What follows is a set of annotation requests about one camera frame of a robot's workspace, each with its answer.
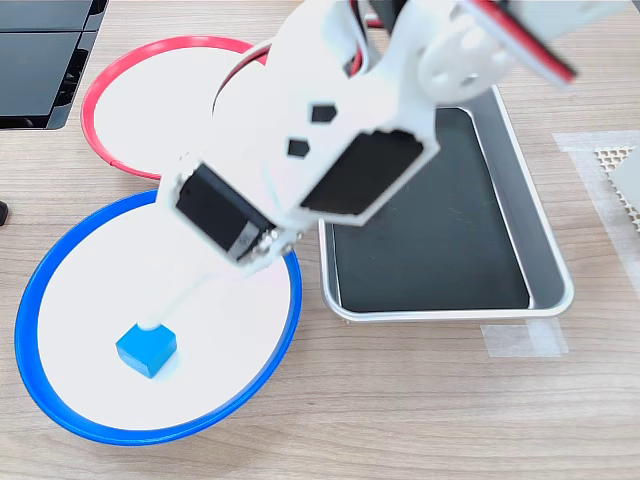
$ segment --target black tray bottom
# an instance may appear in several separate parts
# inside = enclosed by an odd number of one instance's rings
[[[333,226],[347,310],[529,305],[471,118],[441,109],[436,132],[440,153],[367,225]]]

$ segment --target metal tray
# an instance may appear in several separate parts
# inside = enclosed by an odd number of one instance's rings
[[[573,282],[497,89],[440,109],[436,132],[441,152],[367,225],[320,222],[329,308],[352,322],[565,311]]]

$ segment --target red wire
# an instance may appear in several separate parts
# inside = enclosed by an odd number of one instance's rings
[[[229,81],[234,76],[236,76],[238,72],[240,72],[240,70],[242,70],[244,67],[246,67],[247,65],[249,65],[251,62],[255,60],[260,60],[260,62],[264,64],[267,59],[262,57],[268,56],[269,50],[271,50],[271,45],[267,45],[264,48],[261,48],[260,50],[256,50],[252,55],[248,56],[247,58],[244,58],[235,67],[233,67],[233,69],[227,74],[225,79],[222,81],[222,83],[220,84],[220,87],[218,88],[218,91],[216,92],[216,96],[214,97],[214,100],[213,100],[213,107],[211,108],[211,113],[213,113],[213,111],[216,108],[216,102],[218,101],[220,92],[222,92],[222,89],[229,83]]]
[[[358,50],[358,53],[356,53],[356,56],[353,59],[353,64],[351,65],[351,76],[352,77],[356,73],[358,73],[358,70],[360,70],[361,66],[362,66],[362,52],[360,50]]]
[[[378,18],[376,18],[375,20],[367,20],[367,27],[369,28],[383,28],[384,25],[382,24],[382,21]]]

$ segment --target white mesh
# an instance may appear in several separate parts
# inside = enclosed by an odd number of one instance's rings
[[[618,195],[620,202],[622,203],[622,205],[624,205],[624,208],[627,210],[627,215],[629,215],[629,219],[636,227],[636,231],[640,233],[640,212],[627,201],[625,196],[620,192],[620,190],[618,190],[613,180],[611,180],[611,172],[613,172],[616,169],[616,167],[620,165],[629,156],[629,154],[633,151],[634,148],[635,147],[629,147],[629,146],[613,147],[613,148],[596,148],[594,150],[594,153],[596,155],[596,158],[598,159],[598,162],[600,163],[600,166],[607,174],[607,178],[609,178],[609,182],[611,183],[611,186],[613,187],[616,194]]]

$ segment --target hexagonal hole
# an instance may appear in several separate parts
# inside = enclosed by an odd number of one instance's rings
[[[304,158],[309,153],[309,142],[305,139],[289,139],[289,148],[287,149],[287,155],[292,157]]]
[[[311,123],[331,123],[337,114],[335,105],[314,105],[311,109]]]

